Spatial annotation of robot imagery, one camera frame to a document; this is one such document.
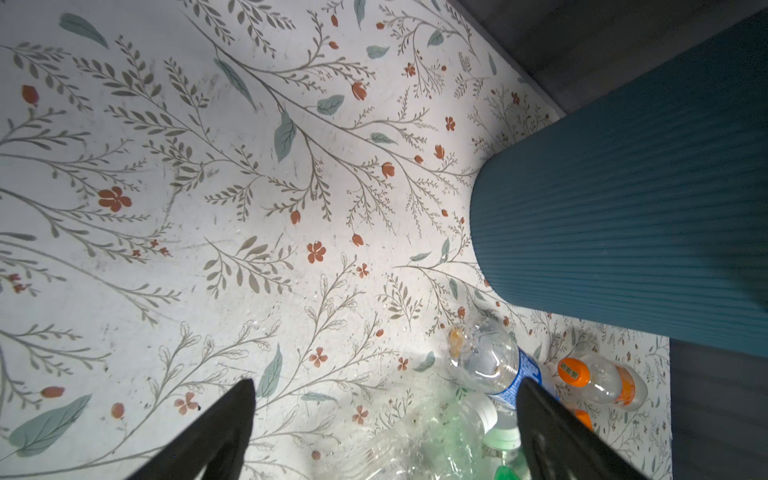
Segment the botanical print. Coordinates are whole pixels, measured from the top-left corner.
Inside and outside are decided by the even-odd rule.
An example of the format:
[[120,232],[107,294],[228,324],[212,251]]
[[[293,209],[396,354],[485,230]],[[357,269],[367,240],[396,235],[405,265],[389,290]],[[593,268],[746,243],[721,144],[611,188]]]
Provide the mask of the botanical print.
[[243,478],[315,478],[467,392],[441,358],[476,316],[553,374],[632,365],[640,410],[583,408],[671,477],[668,340],[511,305],[479,269],[475,175],[557,117],[449,3],[0,8],[0,478],[125,477],[242,378]]

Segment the blue ribbed container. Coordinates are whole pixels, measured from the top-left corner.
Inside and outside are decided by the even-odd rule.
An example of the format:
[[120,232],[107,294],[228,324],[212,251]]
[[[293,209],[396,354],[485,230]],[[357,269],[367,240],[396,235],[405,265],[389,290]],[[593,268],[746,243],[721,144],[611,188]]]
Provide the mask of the blue ribbed container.
[[510,303],[768,356],[768,14],[495,155],[469,220]]

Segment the blue label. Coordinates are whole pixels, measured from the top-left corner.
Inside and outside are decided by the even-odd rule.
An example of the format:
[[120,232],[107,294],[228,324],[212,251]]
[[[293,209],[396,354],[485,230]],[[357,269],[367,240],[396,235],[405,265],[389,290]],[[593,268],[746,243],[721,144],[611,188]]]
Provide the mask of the blue label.
[[518,374],[512,384],[504,392],[497,395],[491,395],[492,398],[506,404],[511,409],[517,409],[518,390],[523,378],[528,377],[541,384],[541,369],[538,368],[536,360],[528,356],[522,349],[518,349]]

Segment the white bottle cap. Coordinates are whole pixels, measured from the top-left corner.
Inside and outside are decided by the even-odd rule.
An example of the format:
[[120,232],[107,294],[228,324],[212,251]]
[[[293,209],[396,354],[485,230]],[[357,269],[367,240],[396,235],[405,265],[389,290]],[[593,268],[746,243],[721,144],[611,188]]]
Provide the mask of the white bottle cap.
[[463,402],[474,409],[482,420],[483,433],[488,433],[496,425],[498,413],[490,398],[484,393],[473,392],[464,397]]
[[519,449],[522,440],[520,440],[517,416],[499,413],[496,426],[485,434],[482,442],[496,450],[508,451]]

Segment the bottle label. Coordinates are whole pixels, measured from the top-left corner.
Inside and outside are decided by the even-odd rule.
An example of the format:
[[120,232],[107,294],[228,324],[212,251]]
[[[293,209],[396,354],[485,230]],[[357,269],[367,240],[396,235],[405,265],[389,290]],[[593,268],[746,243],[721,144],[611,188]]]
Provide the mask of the bottle label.
[[547,387],[541,383],[541,369],[538,368],[536,360],[528,356],[522,349],[518,349],[518,355],[518,374],[515,377],[515,380],[512,381],[512,384],[504,392],[497,395],[491,395],[492,398],[506,404],[506,406],[511,409],[517,409],[518,390],[520,389],[520,384],[522,383],[523,378],[532,378],[533,380],[536,380],[539,385],[547,389]]
[[616,405],[627,406],[634,400],[634,379],[632,374],[623,366],[616,365],[621,376],[621,395],[616,399]]

